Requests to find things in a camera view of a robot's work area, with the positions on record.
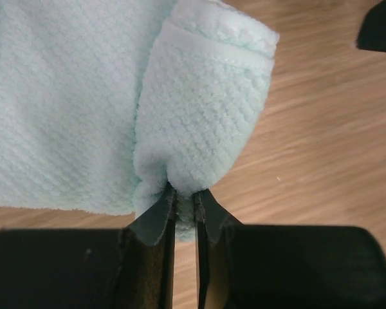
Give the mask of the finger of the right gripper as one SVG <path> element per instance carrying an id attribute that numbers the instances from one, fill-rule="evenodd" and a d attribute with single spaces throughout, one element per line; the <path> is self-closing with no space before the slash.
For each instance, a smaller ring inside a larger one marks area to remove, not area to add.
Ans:
<path id="1" fill-rule="evenodd" d="M 359 50 L 386 53 L 386 0 L 372 7 L 365 15 L 356 47 Z"/>

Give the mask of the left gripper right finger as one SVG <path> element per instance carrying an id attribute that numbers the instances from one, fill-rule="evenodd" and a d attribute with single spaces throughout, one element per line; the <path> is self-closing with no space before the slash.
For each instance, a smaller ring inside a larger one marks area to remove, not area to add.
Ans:
<path id="1" fill-rule="evenodd" d="M 200 308 L 386 308 L 386 256 L 356 226 L 250 225 L 194 195 Z"/>

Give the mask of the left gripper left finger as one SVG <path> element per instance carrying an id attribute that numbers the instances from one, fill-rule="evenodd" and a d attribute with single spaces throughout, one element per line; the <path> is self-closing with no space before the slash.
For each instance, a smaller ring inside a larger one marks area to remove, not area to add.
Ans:
<path id="1" fill-rule="evenodd" d="M 0 230 L 0 308 L 171 308 L 176 193 L 120 229 Z"/>

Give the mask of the light mint green towel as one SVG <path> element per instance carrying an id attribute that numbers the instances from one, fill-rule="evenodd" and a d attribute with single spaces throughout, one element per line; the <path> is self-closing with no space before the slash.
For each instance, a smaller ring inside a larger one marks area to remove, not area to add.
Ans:
<path id="1" fill-rule="evenodd" d="M 221 1 L 0 1 L 0 207 L 143 214 L 231 169 L 279 41 Z"/>

